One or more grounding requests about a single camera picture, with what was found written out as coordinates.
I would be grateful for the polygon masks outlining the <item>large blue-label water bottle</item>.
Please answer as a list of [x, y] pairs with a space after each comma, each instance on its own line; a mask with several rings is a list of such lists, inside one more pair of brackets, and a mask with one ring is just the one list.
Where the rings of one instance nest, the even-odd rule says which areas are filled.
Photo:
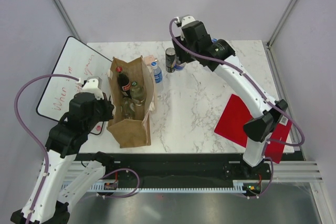
[[175, 71], [182, 71], [186, 66], [185, 62], [178, 62], [175, 64], [174, 69]]

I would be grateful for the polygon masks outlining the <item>clear glass bottle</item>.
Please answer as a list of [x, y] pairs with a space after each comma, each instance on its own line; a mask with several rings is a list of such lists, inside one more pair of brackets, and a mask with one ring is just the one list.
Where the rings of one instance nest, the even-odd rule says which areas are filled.
[[145, 103], [146, 94], [144, 88], [136, 81], [132, 81], [130, 88], [131, 98], [135, 105], [143, 105]]
[[125, 119], [130, 119], [130, 120], [135, 119], [134, 103], [131, 98], [124, 97], [121, 100], [121, 110], [122, 110], [123, 117]]

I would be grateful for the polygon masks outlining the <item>glass Coca-Cola bottle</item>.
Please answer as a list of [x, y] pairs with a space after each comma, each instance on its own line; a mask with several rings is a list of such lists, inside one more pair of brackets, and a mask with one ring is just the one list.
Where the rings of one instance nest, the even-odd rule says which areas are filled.
[[124, 97], [131, 98], [130, 93], [130, 79], [127, 76], [127, 74], [124, 72], [123, 68], [118, 66], [116, 67], [116, 73], [117, 73], [117, 82], [120, 88], [120, 91]]

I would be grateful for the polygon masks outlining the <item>tan canvas tote bag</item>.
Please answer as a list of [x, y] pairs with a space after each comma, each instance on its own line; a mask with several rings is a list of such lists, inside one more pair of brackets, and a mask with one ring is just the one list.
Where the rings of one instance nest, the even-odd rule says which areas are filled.
[[121, 148], [151, 145], [150, 112], [157, 102], [152, 70], [143, 57], [113, 58], [108, 81], [115, 112], [107, 130]]

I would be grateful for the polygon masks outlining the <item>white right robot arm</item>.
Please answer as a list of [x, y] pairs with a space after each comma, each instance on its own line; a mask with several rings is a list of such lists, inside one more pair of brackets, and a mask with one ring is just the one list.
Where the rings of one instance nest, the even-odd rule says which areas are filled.
[[203, 22], [192, 16], [173, 18], [170, 25], [181, 29], [178, 37], [172, 36], [176, 55], [181, 62], [197, 60], [203, 67], [216, 73], [227, 82], [242, 99], [252, 118], [244, 124], [247, 145], [243, 154], [241, 174], [248, 179], [259, 173], [264, 159], [265, 145], [288, 108], [284, 100], [276, 100], [257, 84], [236, 56], [234, 49], [223, 39], [213, 41]]

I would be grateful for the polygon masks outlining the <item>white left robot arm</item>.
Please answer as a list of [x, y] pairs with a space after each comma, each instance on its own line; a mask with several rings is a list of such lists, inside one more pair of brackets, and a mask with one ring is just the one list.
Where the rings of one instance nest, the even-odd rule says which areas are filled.
[[69, 110], [48, 135], [42, 150], [45, 154], [34, 190], [22, 209], [12, 213], [13, 223], [67, 223], [70, 213], [87, 189], [100, 177], [111, 178], [115, 165], [107, 154], [98, 152], [89, 166], [70, 187], [61, 191], [64, 177], [92, 129], [113, 119], [114, 106], [105, 94], [77, 93]]

